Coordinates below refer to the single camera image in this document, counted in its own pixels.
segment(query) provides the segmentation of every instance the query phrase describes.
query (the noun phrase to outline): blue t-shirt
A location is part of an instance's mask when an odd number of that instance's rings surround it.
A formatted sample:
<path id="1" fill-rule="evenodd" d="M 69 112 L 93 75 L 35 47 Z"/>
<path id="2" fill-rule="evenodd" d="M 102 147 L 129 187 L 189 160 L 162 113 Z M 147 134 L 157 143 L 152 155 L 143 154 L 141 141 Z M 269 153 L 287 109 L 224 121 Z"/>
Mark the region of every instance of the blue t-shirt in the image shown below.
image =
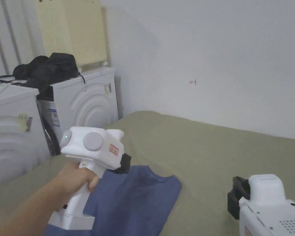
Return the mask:
<path id="1" fill-rule="evenodd" d="M 157 236 L 181 188 L 174 175 L 158 176 L 148 166 L 132 166 L 127 175 L 106 171 L 84 208 L 95 217 L 93 229 L 48 225 L 45 236 Z"/>

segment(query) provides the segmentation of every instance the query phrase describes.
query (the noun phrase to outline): dryer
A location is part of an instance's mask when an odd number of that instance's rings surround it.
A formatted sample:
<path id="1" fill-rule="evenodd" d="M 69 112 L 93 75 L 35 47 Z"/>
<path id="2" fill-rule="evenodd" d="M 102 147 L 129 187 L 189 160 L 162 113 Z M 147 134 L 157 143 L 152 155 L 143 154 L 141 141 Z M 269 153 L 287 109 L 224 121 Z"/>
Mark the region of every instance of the dryer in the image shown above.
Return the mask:
<path id="1" fill-rule="evenodd" d="M 52 84 L 45 97 L 38 97 L 42 115 L 58 142 L 72 126 L 106 128 L 118 120 L 114 68 L 102 67 L 82 77 Z"/>
<path id="2" fill-rule="evenodd" d="M 36 104 L 38 89 L 0 84 L 0 184 L 50 157 Z"/>

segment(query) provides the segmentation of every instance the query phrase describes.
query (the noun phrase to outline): gray button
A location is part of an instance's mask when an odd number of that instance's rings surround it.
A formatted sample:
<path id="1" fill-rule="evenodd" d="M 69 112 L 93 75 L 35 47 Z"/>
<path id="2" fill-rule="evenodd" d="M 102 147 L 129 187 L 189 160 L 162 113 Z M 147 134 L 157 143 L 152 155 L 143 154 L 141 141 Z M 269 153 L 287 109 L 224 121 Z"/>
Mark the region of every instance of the gray button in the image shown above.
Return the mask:
<path id="1" fill-rule="evenodd" d="M 68 145 L 68 143 L 70 142 L 71 136 L 72 136 L 72 131 L 71 130 L 67 130 L 66 132 L 64 132 L 64 135 L 62 136 L 62 140 L 60 142 L 60 147 L 61 148 Z"/>
<path id="2" fill-rule="evenodd" d="M 93 151 L 93 152 L 100 149 L 101 146 L 103 145 L 103 142 L 104 142 L 103 137 L 97 132 L 88 133 L 85 135 L 83 139 L 84 147 L 87 150 Z"/>

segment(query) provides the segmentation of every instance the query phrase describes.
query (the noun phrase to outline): red label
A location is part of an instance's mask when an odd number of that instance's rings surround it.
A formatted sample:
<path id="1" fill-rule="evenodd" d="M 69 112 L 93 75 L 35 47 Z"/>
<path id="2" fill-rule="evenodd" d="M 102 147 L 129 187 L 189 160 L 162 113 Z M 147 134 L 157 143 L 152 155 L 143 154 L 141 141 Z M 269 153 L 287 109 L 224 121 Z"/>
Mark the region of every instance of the red label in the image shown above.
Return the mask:
<path id="1" fill-rule="evenodd" d="M 115 154 L 116 156 L 118 156 L 119 149 L 116 148 L 114 145 L 110 144 L 109 151 L 112 152 L 113 154 Z"/>

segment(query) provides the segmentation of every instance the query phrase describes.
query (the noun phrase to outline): hand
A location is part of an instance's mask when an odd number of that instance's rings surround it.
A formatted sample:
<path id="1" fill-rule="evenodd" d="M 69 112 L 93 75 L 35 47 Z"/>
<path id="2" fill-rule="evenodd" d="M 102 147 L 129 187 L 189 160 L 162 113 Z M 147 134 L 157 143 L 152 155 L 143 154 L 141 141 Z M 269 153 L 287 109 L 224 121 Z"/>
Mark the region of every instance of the hand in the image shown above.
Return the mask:
<path id="1" fill-rule="evenodd" d="M 98 176 L 87 168 L 79 168 L 79 163 L 68 163 L 50 182 L 54 191 L 60 191 L 62 201 L 58 209 L 61 209 L 72 194 L 76 193 L 85 183 L 88 183 L 88 189 L 93 192 L 98 183 Z"/>

